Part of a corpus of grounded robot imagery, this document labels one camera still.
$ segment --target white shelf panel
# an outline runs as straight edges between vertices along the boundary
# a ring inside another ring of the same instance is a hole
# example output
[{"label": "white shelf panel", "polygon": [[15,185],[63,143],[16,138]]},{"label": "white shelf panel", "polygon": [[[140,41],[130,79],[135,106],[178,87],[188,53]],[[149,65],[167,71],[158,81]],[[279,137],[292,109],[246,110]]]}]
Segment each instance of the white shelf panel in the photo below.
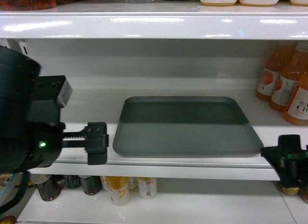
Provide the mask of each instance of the white shelf panel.
[{"label": "white shelf panel", "polygon": [[272,182],[158,178],[157,194],[143,199],[131,191],[123,207],[108,193],[94,196],[64,188],[57,199],[41,200],[36,191],[18,218],[21,224],[295,224]]},{"label": "white shelf panel", "polygon": [[292,213],[296,224],[306,224],[308,220],[308,204],[304,202],[299,195],[290,196],[282,192],[280,192],[280,194]]},{"label": "white shelf panel", "polygon": [[260,154],[250,158],[124,158],[112,149],[125,99],[138,95],[223,95],[235,99],[256,130],[264,146],[276,146],[278,136],[301,135],[302,148],[308,144],[308,127],[298,127],[283,120],[266,102],[258,100],[254,91],[206,90],[75,90],[69,105],[63,109],[68,131],[79,131],[87,122],[105,121],[110,135],[106,165],[88,166],[83,149],[63,149],[49,168],[33,169],[33,173],[127,175],[169,178],[279,180],[274,169]]},{"label": "white shelf panel", "polygon": [[0,38],[306,40],[307,21],[307,8],[287,2],[262,8],[92,0],[36,12],[1,11]]}]

